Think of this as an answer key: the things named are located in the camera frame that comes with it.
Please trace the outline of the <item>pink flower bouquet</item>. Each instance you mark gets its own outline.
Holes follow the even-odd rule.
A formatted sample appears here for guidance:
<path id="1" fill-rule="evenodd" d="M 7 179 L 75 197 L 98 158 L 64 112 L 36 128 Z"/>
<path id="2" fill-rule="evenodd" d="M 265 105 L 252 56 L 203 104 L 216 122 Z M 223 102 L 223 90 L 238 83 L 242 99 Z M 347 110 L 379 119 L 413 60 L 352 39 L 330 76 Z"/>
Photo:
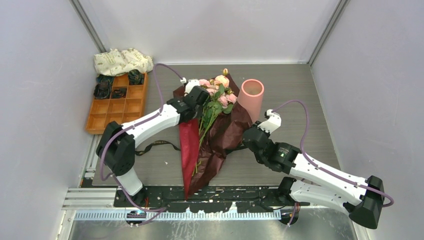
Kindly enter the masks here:
<path id="1" fill-rule="evenodd" d="M 197 136 L 197 146 L 201 147 L 217 117 L 221 114 L 230 114 L 238 97 L 230 87 L 230 75 L 227 68 L 215 78 L 199 79 L 199 83 L 200 87 L 210 94 L 209 102 L 203 107 L 202 117 L 195 120 L 192 126 L 192 131 Z"/>

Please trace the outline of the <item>maroon and red wrapping paper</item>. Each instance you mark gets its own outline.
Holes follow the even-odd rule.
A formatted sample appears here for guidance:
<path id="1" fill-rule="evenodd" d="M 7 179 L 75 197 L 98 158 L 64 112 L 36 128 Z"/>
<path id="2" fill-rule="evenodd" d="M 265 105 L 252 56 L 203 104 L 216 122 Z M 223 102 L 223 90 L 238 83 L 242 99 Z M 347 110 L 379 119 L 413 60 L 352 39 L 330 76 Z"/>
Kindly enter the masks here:
<path id="1" fill-rule="evenodd" d="M 229 73 L 230 87 L 238 97 L 240 88 Z M 184 198 L 205 187 L 221 170 L 227 155 L 242 144 L 242 135 L 253 124 L 248 112 L 238 103 L 230 114 L 220 114 L 206 134 L 201 147 L 193 133 L 192 119 L 181 123 L 179 141 Z"/>

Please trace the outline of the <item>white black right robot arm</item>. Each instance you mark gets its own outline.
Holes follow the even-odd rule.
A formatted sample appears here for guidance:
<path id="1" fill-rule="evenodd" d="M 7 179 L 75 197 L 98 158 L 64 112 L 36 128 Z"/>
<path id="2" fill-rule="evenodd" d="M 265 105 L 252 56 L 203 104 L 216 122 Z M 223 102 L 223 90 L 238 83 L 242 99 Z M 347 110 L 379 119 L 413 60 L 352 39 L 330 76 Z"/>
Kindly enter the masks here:
<path id="1" fill-rule="evenodd" d="M 277 189 L 281 204 L 317 204 L 337 210 L 365 228 L 378 227 L 385 201 L 379 177 L 350 175 L 303 154 L 289 143 L 273 142 L 258 123 L 243 133 L 242 143 L 259 164 L 287 175 Z"/>

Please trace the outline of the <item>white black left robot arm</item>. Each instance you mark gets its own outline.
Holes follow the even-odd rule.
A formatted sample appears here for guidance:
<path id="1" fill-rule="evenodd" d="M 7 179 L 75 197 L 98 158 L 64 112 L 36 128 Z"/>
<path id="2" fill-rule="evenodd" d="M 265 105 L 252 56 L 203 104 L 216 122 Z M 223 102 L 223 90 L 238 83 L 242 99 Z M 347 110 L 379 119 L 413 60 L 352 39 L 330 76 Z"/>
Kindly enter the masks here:
<path id="1" fill-rule="evenodd" d="M 150 114 L 130 122 L 112 121 L 106 125 L 96 154 L 126 191 L 126 200 L 133 206 L 141 206 L 146 200 L 144 185 L 134 169 L 136 148 L 165 129 L 199 117 L 209 98 L 206 89 L 193 86 L 188 94 L 168 100 Z"/>

